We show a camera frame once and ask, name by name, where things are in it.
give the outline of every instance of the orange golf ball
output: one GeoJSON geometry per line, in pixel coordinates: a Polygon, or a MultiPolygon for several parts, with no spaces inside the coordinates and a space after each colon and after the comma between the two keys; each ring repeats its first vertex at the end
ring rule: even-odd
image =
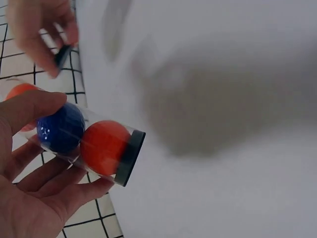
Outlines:
{"type": "MultiPolygon", "coordinates": [[[[34,86],[33,84],[29,84],[29,83],[22,83],[19,84],[17,86],[15,86],[14,88],[11,89],[11,91],[8,93],[8,95],[6,96],[6,100],[13,98],[17,95],[20,95],[26,91],[30,91],[30,90],[38,90],[38,88],[36,86],[34,86]]],[[[23,127],[21,129],[21,131],[31,131],[36,127],[36,123],[35,121],[27,124],[25,127],[23,127]]]]}
{"type": "Polygon", "coordinates": [[[120,157],[130,137],[121,124],[103,120],[92,124],[84,133],[80,152],[86,165],[100,175],[116,173],[120,157]]]}
{"type": "Polygon", "coordinates": [[[6,96],[5,99],[8,100],[10,98],[13,98],[17,95],[20,95],[20,94],[22,94],[26,91],[30,91],[30,90],[38,90],[38,88],[36,86],[34,86],[33,84],[29,84],[29,83],[19,84],[11,89],[11,91],[8,93],[8,95],[6,96]]]}

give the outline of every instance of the finger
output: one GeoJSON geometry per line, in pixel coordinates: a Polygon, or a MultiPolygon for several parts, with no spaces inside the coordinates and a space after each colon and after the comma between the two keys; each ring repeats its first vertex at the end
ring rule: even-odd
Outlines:
{"type": "Polygon", "coordinates": [[[76,166],[72,166],[70,169],[48,181],[43,187],[41,187],[39,194],[41,197],[58,194],[70,184],[78,183],[85,176],[85,174],[85,170],[76,166]]]}
{"type": "Polygon", "coordinates": [[[43,201],[67,221],[81,206],[102,197],[112,186],[112,182],[100,178],[92,183],[70,185],[59,194],[43,201]]]}
{"type": "Polygon", "coordinates": [[[53,7],[54,14],[56,16],[56,22],[64,29],[67,37],[67,44],[75,45],[78,42],[78,25],[76,17],[70,7],[69,1],[63,1],[62,4],[56,1],[53,7]]]}
{"type": "Polygon", "coordinates": [[[64,93],[28,91],[0,103],[2,117],[15,135],[25,125],[57,112],[66,102],[64,93]]]}
{"type": "Polygon", "coordinates": [[[69,162],[55,157],[43,166],[34,170],[16,186],[25,192],[37,192],[48,181],[67,170],[69,166],[69,162]]]}
{"type": "Polygon", "coordinates": [[[10,182],[25,169],[25,167],[37,157],[43,149],[34,142],[28,141],[12,152],[11,160],[7,163],[3,175],[10,182]]]}
{"type": "Polygon", "coordinates": [[[64,41],[62,37],[60,36],[60,33],[56,29],[56,27],[52,23],[46,23],[44,25],[44,29],[48,32],[50,37],[55,42],[58,49],[60,49],[64,45],[64,41]]]}
{"type": "Polygon", "coordinates": [[[19,40],[19,38],[16,38],[16,43],[35,64],[46,71],[51,77],[56,78],[58,76],[59,70],[54,62],[54,54],[48,48],[40,34],[29,39],[19,40]]]}

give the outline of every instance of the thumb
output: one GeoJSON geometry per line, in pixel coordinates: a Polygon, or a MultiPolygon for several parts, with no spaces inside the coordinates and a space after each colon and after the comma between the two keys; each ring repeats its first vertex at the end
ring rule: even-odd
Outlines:
{"type": "Polygon", "coordinates": [[[64,93],[27,91],[0,103],[0,118],[7,122],[12,135],[15,135],[35,119],[54,114],[65,103],[64,93]]]}

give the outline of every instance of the white table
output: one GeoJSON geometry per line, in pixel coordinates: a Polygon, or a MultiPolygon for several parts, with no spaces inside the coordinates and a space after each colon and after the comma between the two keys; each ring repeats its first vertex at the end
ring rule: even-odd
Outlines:
{"type": "Polygon", "coordinates": [[[316,236],[317,2],[134,0],[114,61],[107,3],[78,10],[88,105],[148,133],[125,237],[316,236]]]}

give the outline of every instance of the blue golf ball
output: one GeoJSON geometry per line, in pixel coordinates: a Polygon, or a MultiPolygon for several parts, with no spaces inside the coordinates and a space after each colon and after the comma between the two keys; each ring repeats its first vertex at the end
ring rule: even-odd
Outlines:
{"type": "Polygon", "coordinates": [[[80,110],[66,103],[55,114],[37,120],[37,135],[47,149],[65,154],[75,149],[84,134],[85,119],[80,110]]]}

